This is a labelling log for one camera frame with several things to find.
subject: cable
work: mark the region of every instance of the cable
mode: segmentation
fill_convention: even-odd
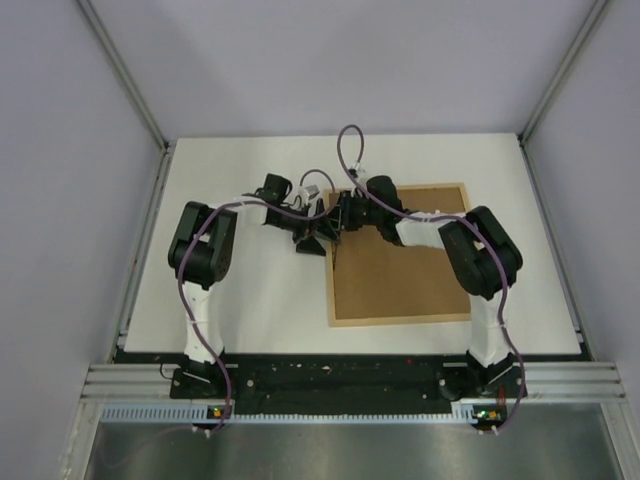
[[[164,363],[161,363],[161,364],[160,364],[160,376],[161,376],[162,378],[166,378],[167,380],[172,380],[172,378],[171,378],[171,377],[167,377],[167,376],[164,374],[163,367],[164,367]]]
[[[500,427],[498,427],[496,430],[494,430],[494,433],[497,435],[497,434],[501,433],[511,423],[513,416],[516,414],[516,412],[520,408],[520,403],[522,402],[522,399],[524,398],[524,394],[525,394],[525,390],[526,390],[524,360],[522,358],[522,355],[520,354],[520,352],[518,351],[518,349],[514,345],[513,341],[511,340],[511,336],[509,335],[509,332],[507,331],[507,326],[506,326],[505,321],[504,321],[504,307],[505,307],[505,305],[507,303],[507,292],[509,290],[509,282],[507,281],[507,274],[506,274],[506,272],[504,270],[502,262],[500,261],[500,258],[498,257],[498,254],[493,249],[493,247],[491,246],[489,241],[484,237],[484,235],[482,235],[482,233],[480,233],[480,231],[475,227],[475,225],[473,225],[471,222],[469,222],[466,218],[458,217],[457,215],[447,215],[447,214],[434,215],[434,216],[428,217],[428,218],[414,217],[414,216],[409,215],[407,213],[404,213],[404,212],[401,212],[399,210],[396,210],[393,207],[390,207],[389,205],[384,203],[382,200],[380,200],[380,199],[374,197],[373,195],[371,195],[367,191],[367,189],[360,182],[358,182],[358,180],[355,178],[355,176],[349,171],[349,168],[347,167],[347,164],[344,161],[344,156],[342,155],[342,138],[344,137],[344,134],[347,131],[351,130],[351,129],[354,129],[358,133],[358,135],[360,136],[360,152],[358,153],[358,158],[356,160],[356,165],[359,165],[360,162],[362,161],[362,156],[364,155],[364,134],[362,133],[362,130],[360,129],[360,127],[358,127],[355,124],[350,124],[350,125],[345,126],[342,130],[340,130],[340,133],[338,134],[338,140],[337,140],[337,145],[336,145],[337,153],[338,153],[338,160],[340,162],[340,166],[344,170],[344,173],[347,175],[347,178],[349,178],[351,183],[353,183],[353,185],[365,197],[367,197],[369,200],[377,203],[382,208],[388,210],[389,212],[391,212],[391,213],[393,213],[393,214],[395,214],[395,215],[397,215],[397,216],[399,216],[401,218],[407,218],[407,219],[410,219],[410,220],[414,220],[416,222],[431,222],[431,221],[437,221],[437,220],[453,220],[453,221],[456,221],[456,222],[460,222],[465,227],[467,227],[467,229],[469,229],[469,231],[471,233],[473,233],[473,235],[484,245],[484,247],[487,249],[487,252],[489,252],[489,255],[491,256],[492,260],[496,264],[496,267],[498,269],[498,273],[500,274],[500,281],[502,283],[502,297],[500,298],[500,304],[498,306],[497,319],[498,319],[498,323],[500,324],[500,328],[502,330],[502,335],[504,336],[504,340],[507,343],[507,346],[511,349],[511,351],[515,355],[516,360],[518,361],[518,364],[520,366],[520,371],[521,371],[521,383],[520,383],[520,389],[518,390],[518,395],[516,397],[516,401],[515,401],[512,409],[511,409],[511,414],[506,418],[504,423],[502,425],[500,425]]]
[[[306,172],[304,172],[302,174],[302,177],[300,177],[300,186],[302,186],[302,184],[304,183],[304,179],[307,178],[312,173],[319,173],[324,178],[326,178],[327,181],[329,182],[329,185],[331,185],[331,191],[333,193],[336,193],[336,186],[334,185],[333,180],[331,180],[331,177],[329,176],[329,174],[324,170],[320,170],[319,168],[312,168],[311,170],[307,170]]]
[[[290,205],[294,210],[296,208],[302,207],[302,197],[300,195],[296,195],[296,198],[293,199],[293,203]]]

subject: white wall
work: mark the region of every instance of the white wall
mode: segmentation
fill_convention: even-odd
[[[0,15],[0,465],[51,478],[159,154],[69,0]]]
[[[589,339],[640,419],[640,3],[612,3],[531,153]]]
[[[94,0],[170,137],[520,131],[593,0]]]

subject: metal panel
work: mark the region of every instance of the metal panel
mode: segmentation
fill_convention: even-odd
[[[93,3],[172,139],[520,131],[592,4]]]
[[[525,406],[497,438],[462,425],[233,425],[210,440],[189,430],[154,438],[165,428],[101,425],[101,456],[132,456],[115,469],[94,458],[86,480],[623,478],[597,405]]]

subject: metal floor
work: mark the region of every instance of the metal floor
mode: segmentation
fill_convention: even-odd
[[[230,425],[210,440],[184,429],[136,451],[166,428],[101,424],[86,480],[622,478],[597,405],[524,405],[497,438],[466,425]]]

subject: white table surface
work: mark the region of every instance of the white table surface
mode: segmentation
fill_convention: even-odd
[[[167,251],[186,202],[222,203],[262,185],[267,173],[297,184],[310,168],[350,186],[336,137],[181,139],[151,240],[125,350],[180,352],[184,311]],[[347,163],[356,137],[345,139]],[[523,353],[578,353],[579,345],[515,135],[368,135],[363,167],[396,185],[464,182],[471,204],[487,205],[524,257],[508,301],[508,326]],[[322,177],[310,177],[322,187]],[[214,286],[212,314],[228,352],[462,353],[469,322],[329,328],[325,259],[295,253],[271,227],[236,232],[231,270]]]

